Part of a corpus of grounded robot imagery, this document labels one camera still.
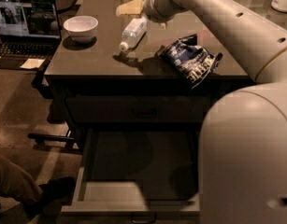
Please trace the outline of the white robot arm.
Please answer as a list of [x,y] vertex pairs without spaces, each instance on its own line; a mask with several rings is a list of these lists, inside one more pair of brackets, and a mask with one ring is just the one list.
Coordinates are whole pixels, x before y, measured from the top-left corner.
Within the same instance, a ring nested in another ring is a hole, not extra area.
[[165,22],[191,10],[253,85],[207,113],[199,138],[201,224],[287,224],[287,30],[234,0],[133,0],[118,15]]

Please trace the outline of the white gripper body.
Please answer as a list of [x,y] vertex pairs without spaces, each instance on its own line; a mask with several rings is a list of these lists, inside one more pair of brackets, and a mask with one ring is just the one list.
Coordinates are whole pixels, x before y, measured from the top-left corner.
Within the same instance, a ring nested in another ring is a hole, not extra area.
[[144,0],[143,13],[149,20],[164,23],[180,12],[180,6],[173,0]]

